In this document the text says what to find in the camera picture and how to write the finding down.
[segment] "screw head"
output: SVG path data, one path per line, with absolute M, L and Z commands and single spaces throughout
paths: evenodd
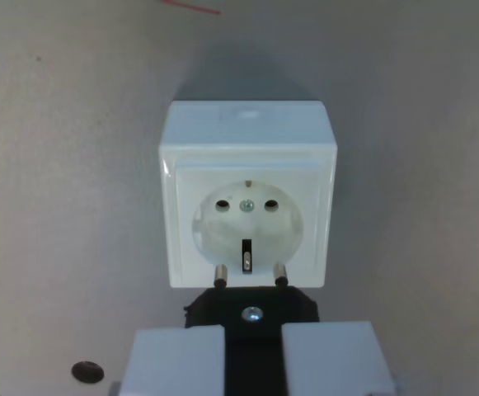
M 252 200 L 242 200 L 239 209 L 243 212 L 252 212 L 254 210 L 254 202 Z
M 244 308 L 241 317 L 247 322 L 257 322 L 263 318 L 263 310 L 257 307 Z

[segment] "red mark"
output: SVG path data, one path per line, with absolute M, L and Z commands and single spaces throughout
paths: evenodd
M 185 2 L 178 2 L 177 0 L 162 0 L 162 2 L 166 4 L 171 4 L 172 6 L 189 8 L 190 10 L 194 10 L 194 11 L 201 11 L 201 12 L 207 12 L 208 14 L 221 15 L 221 12 L 219 10 L 214 10 L 212 8 L 206 8 L 206 7 L 193 6 L 191 4 L 186 4 Z

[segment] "gray wall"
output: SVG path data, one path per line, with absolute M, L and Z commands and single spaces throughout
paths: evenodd
M 157 142 L 184 98 L 317 98 L 339 143 L 323 320 L 405 395 L 479 395 L 479 2 L 0 0 L 0 394 L 102 395 L 180 326 Z M 72 363 L 106 379 L 80 386 Z

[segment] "white plastic block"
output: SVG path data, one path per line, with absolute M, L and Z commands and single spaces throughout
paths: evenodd
M 281 332 L 289 396 L 395 395 L 371 323 L 287 323 Z
M 223 396 L 224 328 L 137 332 L 120 396 Z
M 276 263 L 291 285 L 323 286 L 336 165 L 323 104 L 174 101 L 160 162 L 171 286 L 210 287 L 218 264 L 228 286 L 273 285 Z M 252 240 L 251 274 L 242 273 L 243 239 Z

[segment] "socket faceplate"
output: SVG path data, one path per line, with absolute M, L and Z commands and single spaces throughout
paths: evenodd
M 323 286 L 336 141 L 320 102 L 175 101 L 160 159 L 171 286 L 211 287 L 220 263 L 228 286 L 273 285 L 277 262 Z

